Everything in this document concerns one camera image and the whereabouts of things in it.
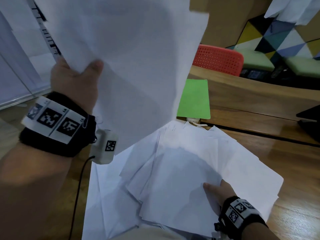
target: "hand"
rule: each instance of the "hand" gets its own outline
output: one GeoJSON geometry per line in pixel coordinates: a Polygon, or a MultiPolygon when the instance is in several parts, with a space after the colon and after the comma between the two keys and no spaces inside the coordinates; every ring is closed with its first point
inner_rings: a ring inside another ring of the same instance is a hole
{"type": "Polygon", "coordinates": [[[214,194],[220,206],[223,206],[223,203],[226,199],[237,196],[231,185],[224,180],[221,180],[220,186],[203,183],[203,188],[214,194]]]}
{"type": "Polygon", "coordinates": [[[98,78],[102,69],[103,62],[96,60],[80,74],[60,58],[51,70],[52,91],[66,95],[88,114],[92,114],[98,99],[98,78]]]}

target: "chair backrest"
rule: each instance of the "chair backrest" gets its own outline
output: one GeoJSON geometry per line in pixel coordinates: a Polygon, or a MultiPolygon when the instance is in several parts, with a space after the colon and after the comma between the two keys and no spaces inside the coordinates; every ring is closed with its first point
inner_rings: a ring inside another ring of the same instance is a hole
{"type": "Polygon", "coordinates": [[[193,65],[239,76],[244,58],[235,50],[200,44],[193,65]]]}

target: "left hand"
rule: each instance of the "left hand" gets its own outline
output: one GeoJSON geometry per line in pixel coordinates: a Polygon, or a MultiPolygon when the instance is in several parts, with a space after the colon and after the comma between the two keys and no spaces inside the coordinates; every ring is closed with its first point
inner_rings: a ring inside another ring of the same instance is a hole
{"type": "Polygon", "coordinates": [[[51,70],[52,91],[66,95],[88,114],[92,114],[98,99],[98,78],[102,70],[103,62],[96,60],[78,73],[70,68],[64,58],[60,58],[51,70]]]}

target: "black cable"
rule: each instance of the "black cable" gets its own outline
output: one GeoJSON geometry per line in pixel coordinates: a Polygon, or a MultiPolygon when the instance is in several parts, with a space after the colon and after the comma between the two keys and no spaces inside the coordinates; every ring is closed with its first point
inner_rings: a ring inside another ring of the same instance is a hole
{"type": "Polygon", "coordinates": [[[71,236],[72,236],[72,230],[73,230],[73,223],[75,221],[75,215],[76,215],[76,209],[77,209],[77,203],[78,203],[78,198],[79,198],[79,192],[80,192],[80,185],[81,185],[81,180],[82,180],[82,174],[83,174],[83,171],[85,170],[85,166],[87,164],[88,161],[90,161],[91,159],[94,159],[95,156],[91,156],[89,157],[83,164],[82,166],[82,170],[81,170],[81,173],[80,173],[80,178],[79,178],[79,184],[78,184],[78,190],[77,190],[77,196],[75,197],[75,202],[74,202],[74,209],[73,209],[73,215],[72,215],[72,221],[71,221],[71,229],[70,229],[70,233],[69,233],[69,239],[71,239],[71,236]]]}

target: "green paper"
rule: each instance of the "green paper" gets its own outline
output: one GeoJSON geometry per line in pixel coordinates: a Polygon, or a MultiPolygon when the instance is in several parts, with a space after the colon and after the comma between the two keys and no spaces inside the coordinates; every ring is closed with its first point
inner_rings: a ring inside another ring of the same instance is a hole
{"type": "Polygon", "coordinates": [[[200,119],[211,118],[207,80],[186,80],[177,116],[200,119]]]}

